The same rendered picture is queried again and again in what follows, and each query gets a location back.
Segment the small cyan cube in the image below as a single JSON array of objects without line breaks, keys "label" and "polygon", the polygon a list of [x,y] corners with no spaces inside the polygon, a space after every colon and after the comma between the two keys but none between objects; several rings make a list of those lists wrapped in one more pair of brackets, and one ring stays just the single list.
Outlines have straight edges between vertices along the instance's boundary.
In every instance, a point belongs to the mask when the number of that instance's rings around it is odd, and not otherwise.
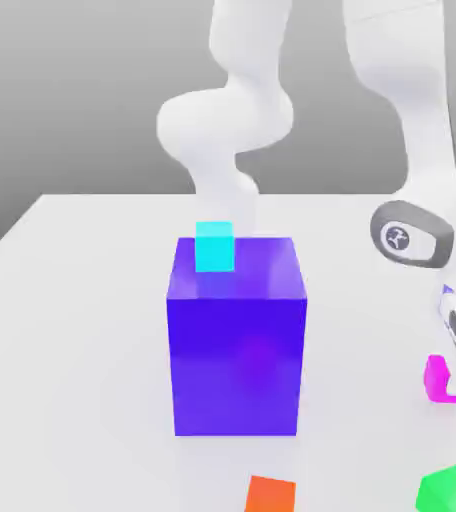
[{"label": "small cyan cube", "polygon": [[197,222],[194,245],[197,272],[235,270],[235,237],[231,222]]}]

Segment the small magenta cube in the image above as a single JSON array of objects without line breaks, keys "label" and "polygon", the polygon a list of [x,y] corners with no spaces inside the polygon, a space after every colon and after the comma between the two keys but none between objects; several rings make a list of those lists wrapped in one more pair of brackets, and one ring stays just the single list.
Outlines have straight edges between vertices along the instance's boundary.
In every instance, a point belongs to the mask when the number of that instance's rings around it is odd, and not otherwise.
[{"label": "small magenta cube", "polygon": [[451,373],[442,355],[428,356],[423,374],[427,397],[434,403],[456,404],[456,395],[447,391]]}]

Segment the small orange cube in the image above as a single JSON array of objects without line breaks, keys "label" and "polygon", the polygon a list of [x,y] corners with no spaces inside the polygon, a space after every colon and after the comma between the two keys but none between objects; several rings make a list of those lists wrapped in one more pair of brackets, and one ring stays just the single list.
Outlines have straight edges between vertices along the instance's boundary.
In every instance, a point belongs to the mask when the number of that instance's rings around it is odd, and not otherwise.
[{"label": "small orange cube", "polygon": [[244,512],[294,512],[296,483],[253,475]]}]

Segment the small green cube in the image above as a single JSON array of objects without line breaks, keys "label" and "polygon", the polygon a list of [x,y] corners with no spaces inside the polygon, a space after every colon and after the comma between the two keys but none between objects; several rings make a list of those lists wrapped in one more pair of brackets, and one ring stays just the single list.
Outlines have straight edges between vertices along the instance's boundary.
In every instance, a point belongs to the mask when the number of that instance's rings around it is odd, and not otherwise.
[{"label": "small green cube", "polygon": [[421,479],[415,508],[418,512],[456,512],[456,465]]}]

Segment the large purple box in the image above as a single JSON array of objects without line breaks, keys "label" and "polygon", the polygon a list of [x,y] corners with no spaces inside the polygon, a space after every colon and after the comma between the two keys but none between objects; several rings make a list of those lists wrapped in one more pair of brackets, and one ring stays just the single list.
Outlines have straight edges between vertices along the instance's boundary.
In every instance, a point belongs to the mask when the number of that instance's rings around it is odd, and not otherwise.
[{"label": "large purple box", "polygon": [[177,242],[166,297],[178,436],[297,432],[307,293],[289,238],[239,238],[232,272]]}]

